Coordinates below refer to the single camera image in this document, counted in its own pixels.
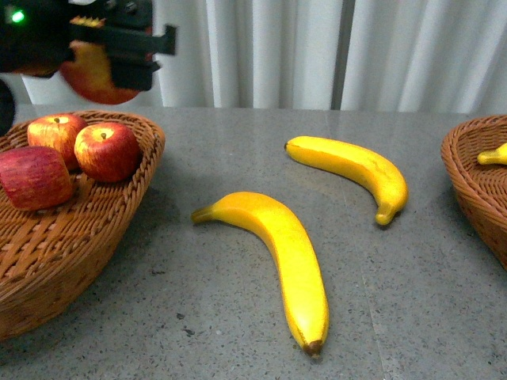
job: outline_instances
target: basket rim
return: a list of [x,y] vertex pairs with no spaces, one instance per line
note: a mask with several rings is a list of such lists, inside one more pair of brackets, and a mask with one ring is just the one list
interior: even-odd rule
[[505,220],[507,219],[507,209],[500,205],[494,197],[482,190],[477,182],[471,178],[469,172],[465,170],[461,161],[458,159],[457,152],[457,142],[462,135],[469,131],[480,129],[485,125],[499,124],[499,121],[505,123],[505,126],[507,126],[507,114],[480,116],[463,121],[462,123],[456,125],[442,140],[440,146],[440,156],[448,173],[450,174],[451,181],[459,194],[464,198],[473,199],[484,209],[492,211],[498,215],[500,218],[496,220],[497,224],[505,225]]

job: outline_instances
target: led indicator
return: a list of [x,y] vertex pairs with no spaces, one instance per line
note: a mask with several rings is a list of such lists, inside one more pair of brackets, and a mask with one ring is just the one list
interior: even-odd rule
[[16,12],[13,13],[11,19],[13,23],[17,24],[18,22],[22,22],[25,19],[25,14],[23,13],[22,10],[17,10]]

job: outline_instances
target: stone table surface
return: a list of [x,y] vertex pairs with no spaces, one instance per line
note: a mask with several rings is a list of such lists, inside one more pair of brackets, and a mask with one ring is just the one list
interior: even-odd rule
[[[162,163],[95,282],[58,317],[0,343],[1,379],[507,378],[507,273],[463,216],[440,159],[442,138],[470,115],[100,109],[158,124]],[[17,122],[72,110],[22,105]],[[410,187],[405,210],[379,228],[365,189],[286,155],[297,135],[392,160]],[[262,241],[190,220],[242,190],[285,203],[311,237],[330,304],[318,361],[288,330]]]

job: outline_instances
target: yellow banana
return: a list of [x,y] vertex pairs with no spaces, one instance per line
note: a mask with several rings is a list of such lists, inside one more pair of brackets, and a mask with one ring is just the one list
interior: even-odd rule
[[378,205],[375,220],[391,222],[408,201],[405,177],[385,157],[362,146],[321,137],[299,136],[285,144],[297,162],[349,178],[366,188]]
[[192,213],[194,223],[219,220],[256,234],[273,255],[285,317],[299,346],[318,358],[326,341],[329,310],[310,238],[294,213],[256,192],[233,192]]
[[501,144],[497,149],[484,150],[477,156],[477,161],[481,165],[503,164],[507,165],[507,142]]

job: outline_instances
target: apple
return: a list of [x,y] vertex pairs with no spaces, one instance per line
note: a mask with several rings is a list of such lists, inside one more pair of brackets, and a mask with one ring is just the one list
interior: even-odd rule
[[14,208],[22,211],[59,205],[74,193],[62,155],[49,146],[0,153],[0,183]]
[[83,128],[76,137],[74,153],[81,170],[100,182],[127,179],[141,160],[134,132],[117,122],[101,122]]
[[47,115],[31,122],[27,129],[30,146],[49,146],[61,153],[69,171],[79,168],[74,154],[78,133],[88,125],[79,115],[61,113]]
[[74,40],[70,47],[75,60],[62,63],[59,72],[78,95],[103,105],[118,105],[137,96],[138,90],[114,85],[103,45]]

